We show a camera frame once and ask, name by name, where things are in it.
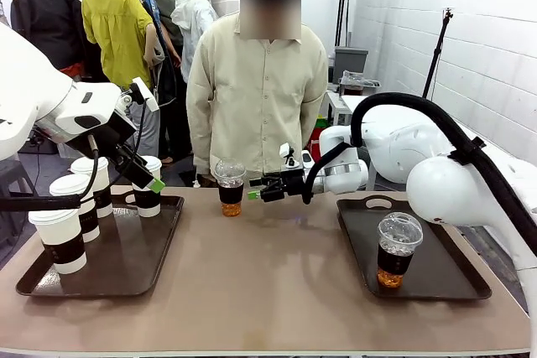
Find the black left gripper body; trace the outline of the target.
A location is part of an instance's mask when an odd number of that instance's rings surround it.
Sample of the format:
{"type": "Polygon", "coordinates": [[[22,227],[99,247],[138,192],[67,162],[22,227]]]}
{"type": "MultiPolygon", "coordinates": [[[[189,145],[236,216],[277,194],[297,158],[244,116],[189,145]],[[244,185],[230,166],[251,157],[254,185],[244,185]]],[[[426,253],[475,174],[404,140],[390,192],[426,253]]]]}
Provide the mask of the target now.
{"type": "Polygon", "coordinates": [[[99,154],[108,158],[119,174],[124,177],[147,177],[146,163],[130,143],[135,132],[135,126],[118,112],[114,112],[108,122],[90,130],[99,154]]]}

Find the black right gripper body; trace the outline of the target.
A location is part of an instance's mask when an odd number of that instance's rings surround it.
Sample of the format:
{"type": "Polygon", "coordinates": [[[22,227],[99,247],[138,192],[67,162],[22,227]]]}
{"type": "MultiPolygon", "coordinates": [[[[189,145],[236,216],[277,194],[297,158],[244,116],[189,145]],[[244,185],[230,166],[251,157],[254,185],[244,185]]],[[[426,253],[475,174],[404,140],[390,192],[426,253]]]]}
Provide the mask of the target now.
{"type": "Polygon", "coordinates": [[[305,186],[303,169],[287,169],[277,175],[274,191],[283,196],[301,195],[305,186]]]}

